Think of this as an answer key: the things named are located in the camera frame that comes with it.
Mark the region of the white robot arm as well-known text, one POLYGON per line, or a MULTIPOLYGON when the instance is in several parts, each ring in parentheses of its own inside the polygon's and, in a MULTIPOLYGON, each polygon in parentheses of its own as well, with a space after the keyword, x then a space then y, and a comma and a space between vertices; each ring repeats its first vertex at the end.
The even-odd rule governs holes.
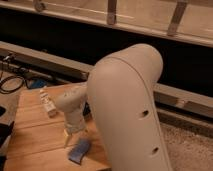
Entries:
POLYGON ((88 104, 112 171, 173 171, 154 103, 161 54, 135 44, 95 64, 88 80, 56 98, 69 134, 84 127, 88 104))

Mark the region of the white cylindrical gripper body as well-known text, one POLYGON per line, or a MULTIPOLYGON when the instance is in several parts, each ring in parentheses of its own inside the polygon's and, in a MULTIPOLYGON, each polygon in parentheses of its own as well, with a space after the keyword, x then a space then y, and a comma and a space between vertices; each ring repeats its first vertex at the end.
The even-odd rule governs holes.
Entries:
POLYGON ((71 135, 80 132, 86 128, 86 123, 82 114, 73 115, 70 113, 65 116, 65 130, 71 135))

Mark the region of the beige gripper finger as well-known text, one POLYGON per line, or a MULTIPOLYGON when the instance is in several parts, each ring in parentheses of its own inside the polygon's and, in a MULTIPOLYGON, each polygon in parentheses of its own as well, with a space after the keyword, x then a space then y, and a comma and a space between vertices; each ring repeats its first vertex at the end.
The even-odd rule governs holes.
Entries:
POLYGON ((66 130, 64 130, 64 148, 66 148, 72 139, 72 134, 69 134, 66 130))

